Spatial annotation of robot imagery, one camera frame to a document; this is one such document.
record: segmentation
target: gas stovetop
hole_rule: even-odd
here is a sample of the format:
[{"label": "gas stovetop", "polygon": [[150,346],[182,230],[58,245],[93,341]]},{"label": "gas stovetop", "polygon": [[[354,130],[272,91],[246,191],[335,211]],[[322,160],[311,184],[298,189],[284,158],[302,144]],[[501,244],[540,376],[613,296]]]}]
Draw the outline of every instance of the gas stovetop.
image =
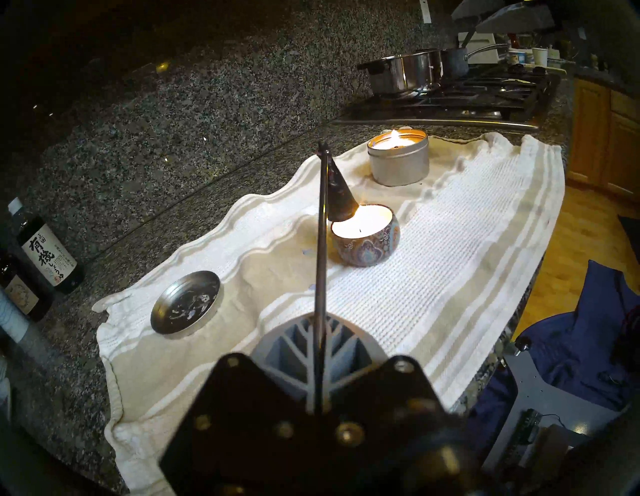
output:
[{"label": "gas stovetop", "polygon": [[543,67],[494,65],[428,92],[374,96],[347,107],[336,124],[480,125],[536,132],[560,82]]}]

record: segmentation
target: granite countertop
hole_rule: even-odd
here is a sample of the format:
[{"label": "granite countertop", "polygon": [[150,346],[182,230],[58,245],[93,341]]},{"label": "granite countertop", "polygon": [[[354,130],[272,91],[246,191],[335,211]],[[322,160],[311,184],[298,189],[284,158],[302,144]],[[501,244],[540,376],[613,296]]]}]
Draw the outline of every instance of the granite countertop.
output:
[{"label": "granite countertop", "polygon": [[569,68],[573,72],[573,76],[585,81],[591,81],[592,83],[599,84],[611,90],[624,93],[631,97],[638,96],[638,90],[635,90],[632,85],[625,83],[622,78],[615,74],[603,72],[601,70],[595,70],[591,67],[575,67]]},{"label": "granite countertop", "polygon": [[[563,79],[538,139],[569,147],[572,81]],[[178,247],[212,230],[236,200],[248,193],[280,189],[300,164],[327,140],[339,155],[381,131],[383,126],[325,124],[218,178],[121,239],[86,267],[84,282],[69,296],[57,297],[48,315],[19,344],[9,343],[8,376],[15,388],[14,419],[55,457],[115,492],[126,491],[104,438],[109,399],[98,355],[96,329],[106,314],[91,310],[100,298],[121,291],[167,259]],[[490,131],[481,127],[423,128],[429,134],[471,139]],[[519,145],[522,135],[503,133]],[[529,297],[518,311],[476,380],[458,401],[463,413],[491,376]]]}]

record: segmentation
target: white towel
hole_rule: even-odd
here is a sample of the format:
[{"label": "white towel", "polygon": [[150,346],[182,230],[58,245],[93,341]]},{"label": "white towel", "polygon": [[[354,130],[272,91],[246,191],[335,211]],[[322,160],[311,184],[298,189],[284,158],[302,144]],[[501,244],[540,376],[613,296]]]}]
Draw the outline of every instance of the white towel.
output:
[{"label": "white towel", "polygon": [[[366,143],[335,161],[360,203],[391,207],[397,251],[371,268],[330,253],[327,309],[369,332],[388,355],[414,356],[445,408],[467,387],[513,314],[545,252],[564,195],[560,147],[498,133],[429,138],[422,182],[375,183]],[[172,491],[157,461],[215,361],[249,352],[275,326],[313,311],[319,160],[281,190],[246,195],[222,222],[181,246],[130,288],[98,301],[97,332],[111,401],[105,436],[132,493]],[[158,296],[194,271],[218,274],[216,315],[168,340],[149,316]]]}]

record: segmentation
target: cabinet door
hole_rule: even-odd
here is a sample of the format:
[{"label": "cabinet door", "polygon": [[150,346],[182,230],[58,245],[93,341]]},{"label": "cabinet door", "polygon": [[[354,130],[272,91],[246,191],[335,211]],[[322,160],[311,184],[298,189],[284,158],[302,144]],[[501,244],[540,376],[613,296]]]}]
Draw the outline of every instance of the cabinet door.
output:
[{"label": "cabinet door", "polygon": [[575,79],[569,179],[599,185],[609,135],[609,89]]},{"label": "cabinet door", "polygon": [[609,149],[602,174],[605,188],[638,200],[640,195],[640,124],[611,113]]}]

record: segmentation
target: wire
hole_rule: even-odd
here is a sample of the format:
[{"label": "wire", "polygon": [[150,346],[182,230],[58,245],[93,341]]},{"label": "wire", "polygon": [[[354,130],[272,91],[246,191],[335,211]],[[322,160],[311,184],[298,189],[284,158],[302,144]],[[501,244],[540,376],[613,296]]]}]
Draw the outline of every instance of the wire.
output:
[{"label": "wire", "polygon": [[541,418],[542,418],[542,417],[557,417],[558,422],[560,422],[560,425],[561,425],[562,427],[564,427],[565,429],[567,429],[567,427],[562,423],[562,419],[560,418],[560,415],[558,415],[557,413],[546,413],[546,414],[544,414],[544,415],[540,415],[540,417],[541,417]]}]

